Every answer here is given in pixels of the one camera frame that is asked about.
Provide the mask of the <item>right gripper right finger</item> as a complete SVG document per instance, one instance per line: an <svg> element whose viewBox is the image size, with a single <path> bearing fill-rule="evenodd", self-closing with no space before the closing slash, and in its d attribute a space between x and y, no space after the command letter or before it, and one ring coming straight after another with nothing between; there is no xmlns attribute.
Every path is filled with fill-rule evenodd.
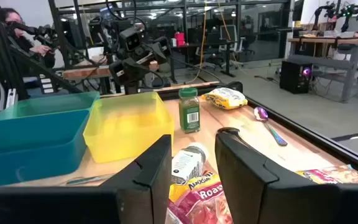
<svg viewBox="0 0 358 224"><path fill-rule="evenodd" d="M243 141L238 129L217 131L215 155L235 224L335 224L336 186L280 166Z"/></svg>

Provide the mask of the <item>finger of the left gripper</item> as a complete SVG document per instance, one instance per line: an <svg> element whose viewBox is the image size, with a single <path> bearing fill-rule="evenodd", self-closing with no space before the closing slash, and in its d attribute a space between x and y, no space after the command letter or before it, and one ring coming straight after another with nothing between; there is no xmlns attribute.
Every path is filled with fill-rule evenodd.
<svg viewBox="0 0 358 224"><path fill-rule="evenodd" d="M123 85L125 83L124 77L124 66L122 60L118 60L109 64L108 69L111 73L112 79L114 80L115 84Z"/></svg>
<svg viewBox="0 0 358 224"><path fill-rule="evenodd" d="M159 65L167 63L167 56L165 51L168 48L168 41L166 37L159 37L155 39L152 43L152 52L154 54L155 60Z"/></svg>

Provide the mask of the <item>white-label glass spice jar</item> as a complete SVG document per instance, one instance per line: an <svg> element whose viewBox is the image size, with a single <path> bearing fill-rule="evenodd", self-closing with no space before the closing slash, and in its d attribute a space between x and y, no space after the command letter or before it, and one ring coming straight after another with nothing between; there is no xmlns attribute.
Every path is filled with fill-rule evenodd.
<svg viewBox="0 0 358 224"><path fill-rule="evenodd" d="M178 151L172 159L171 183L185 184L188 180L202 176L209 151L198 142L193 142Z"/></svg>

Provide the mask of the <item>red roast noodle packet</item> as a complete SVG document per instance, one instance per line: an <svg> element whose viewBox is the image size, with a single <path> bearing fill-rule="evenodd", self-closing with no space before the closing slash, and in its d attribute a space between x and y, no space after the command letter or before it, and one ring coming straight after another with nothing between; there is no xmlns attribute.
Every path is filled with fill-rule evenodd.
<svg viewBox="0 0 358 224"><path fill-rule="evenodd" d="M166 224L234 224L220 177L205 172L184 184L172 184Z"/></svg>

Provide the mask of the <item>green oregano spice jar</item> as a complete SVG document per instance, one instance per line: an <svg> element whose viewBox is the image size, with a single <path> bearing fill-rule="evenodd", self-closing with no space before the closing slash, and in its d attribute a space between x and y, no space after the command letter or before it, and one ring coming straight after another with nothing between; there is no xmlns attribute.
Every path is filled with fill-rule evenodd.
<svg viewBox="0 0 358 224"><path fill-rule="evenodd" d="M200 102L196 88L182 88L179 94L180 127L184 133L200 130Z"/></svg>

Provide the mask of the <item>blue yellow ramen packet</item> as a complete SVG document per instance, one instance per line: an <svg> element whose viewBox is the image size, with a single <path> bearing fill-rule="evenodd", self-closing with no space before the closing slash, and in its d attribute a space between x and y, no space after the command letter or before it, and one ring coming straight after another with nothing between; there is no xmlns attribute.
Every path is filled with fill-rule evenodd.
<svg viewBox="0 0 358 224"><path fill-rule="evenodd" d="M295 173L317 184L358 184L358 172L350 164Z"/></svg>

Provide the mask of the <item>yellow snack bag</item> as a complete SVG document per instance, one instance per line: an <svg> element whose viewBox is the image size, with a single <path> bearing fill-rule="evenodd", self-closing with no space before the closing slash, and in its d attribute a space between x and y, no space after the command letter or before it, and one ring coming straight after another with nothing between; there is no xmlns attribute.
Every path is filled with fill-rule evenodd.
<svg viewBox="0 0 358 224"><path fill-rule="evenodd" d="M225 87L205 93L201 98L225 110L233 110L248 104L247 98L241 92Z"/></svg>

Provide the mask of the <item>red container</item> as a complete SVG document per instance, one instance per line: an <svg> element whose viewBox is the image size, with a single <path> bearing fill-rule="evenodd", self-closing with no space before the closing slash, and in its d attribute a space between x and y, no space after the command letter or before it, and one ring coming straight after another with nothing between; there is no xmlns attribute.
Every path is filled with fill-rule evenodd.
<svg viewBox="0 0 358 224"><path fill-rule="evenodd" d="M177 47L185 45L185 34L183 32L176 32L174 38L176 39Z"/></svg>

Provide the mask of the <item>yellow plastic bin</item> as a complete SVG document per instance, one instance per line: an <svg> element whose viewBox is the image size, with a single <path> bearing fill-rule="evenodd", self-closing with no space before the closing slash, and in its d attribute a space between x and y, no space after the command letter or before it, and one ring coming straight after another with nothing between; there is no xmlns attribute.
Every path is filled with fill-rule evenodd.
<svg viewBox="0 0 358 224"><path fill-rule="evenodd" d="M83 136L94 161L105 163L137 157L174 129L158 93L147 92L96 100Z"/></svg>

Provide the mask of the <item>white office chair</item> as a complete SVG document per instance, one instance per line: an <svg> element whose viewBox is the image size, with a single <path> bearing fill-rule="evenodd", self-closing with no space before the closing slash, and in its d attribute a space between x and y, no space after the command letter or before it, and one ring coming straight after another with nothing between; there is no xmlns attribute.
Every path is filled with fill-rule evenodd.
<svg viewBox="0 0 358 224"><path fill-rule="evenodd" d="M229 61L224 62L223 65L233 66L236 70L242 68L244 63L238 61L237 56L242 53L244 38L238 38L236 26L220 26L220 40L224 44L219 46L219 51L222 52L225 57L229 57Z"/></svg>

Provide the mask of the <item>iridescent rainbow metal spoon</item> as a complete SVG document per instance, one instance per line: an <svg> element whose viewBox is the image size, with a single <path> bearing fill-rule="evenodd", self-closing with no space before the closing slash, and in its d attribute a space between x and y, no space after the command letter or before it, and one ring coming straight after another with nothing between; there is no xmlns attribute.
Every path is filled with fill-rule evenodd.
<svg viewBox="0 0 358 224"><path fill-rule="evenodd" d="M254 116L255 116L257 121L260 121L260 122L262 122L264 124L264 126L267 128L267 130L273 136L274 140L276 141L276 143L279 146L287 146L288 145L286 140L284 140L276 132L276 130L274 130L273 127L271 127L271 125L269 125L269 122L268 122L269 116L268 116L268 114L267 114L265 109L263 109L262 107L255 107L254 108Z"/></svg>

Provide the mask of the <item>person's hand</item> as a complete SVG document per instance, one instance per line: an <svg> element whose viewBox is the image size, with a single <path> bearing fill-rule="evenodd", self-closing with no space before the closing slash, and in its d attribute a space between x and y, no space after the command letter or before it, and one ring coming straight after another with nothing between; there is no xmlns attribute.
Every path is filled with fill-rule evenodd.
<svg viewBox="0 0 358 224"><path fill-rule="evenodd" d="M53 54L52 49L46 45L38 45L38 46L32 47L32 48L30 48L30 51L37 53L37 54L41 55L42 57L46 56L48 53Z"/></svg>

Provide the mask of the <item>teal plastic bin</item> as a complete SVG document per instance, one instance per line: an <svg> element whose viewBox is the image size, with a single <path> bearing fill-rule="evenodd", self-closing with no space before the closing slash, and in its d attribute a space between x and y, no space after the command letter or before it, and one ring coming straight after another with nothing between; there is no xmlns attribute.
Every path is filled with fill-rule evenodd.
<svg viewBox="0 0 358 224"><path fill-rule="evenodd" d="M89 115L80 110L0 120L0 186L76 171Z"/></svg>

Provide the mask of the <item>computer tower purple light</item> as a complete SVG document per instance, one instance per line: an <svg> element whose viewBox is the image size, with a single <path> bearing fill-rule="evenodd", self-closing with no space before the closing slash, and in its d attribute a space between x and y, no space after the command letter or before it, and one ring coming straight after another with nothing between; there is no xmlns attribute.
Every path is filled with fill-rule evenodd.
<svg viewBox="0 0 358 224"><path fill-rule="evenodd" d="M280 72L280 88L295 95L308 93L312 67L311 63L283 61Z"/></svg>

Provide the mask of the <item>grey-legged wooden workbench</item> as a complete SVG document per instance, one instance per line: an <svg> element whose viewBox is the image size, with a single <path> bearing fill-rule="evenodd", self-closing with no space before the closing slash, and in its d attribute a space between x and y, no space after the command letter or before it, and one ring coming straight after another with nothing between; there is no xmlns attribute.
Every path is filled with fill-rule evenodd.
<svg viewBox="0 0 358 224"><path fill-rule="evenodd" d="M311 75L314 77L325 78L343 84L340 102L347 103L351 98L352 87L356 84L356 71L358 68L358 37L351 38L325 38L325 37L299 37L289 38L291 43L288 60L291 62L311 63L318 67L334 68L344 70L345 74L333 74L313 70ZM350 44L352 46L349 60L336 60L324 57L314 57L307 55L297 55L295 53L296 44L313 43L313 44L333 44L337 47L340 44Z"/></svg>

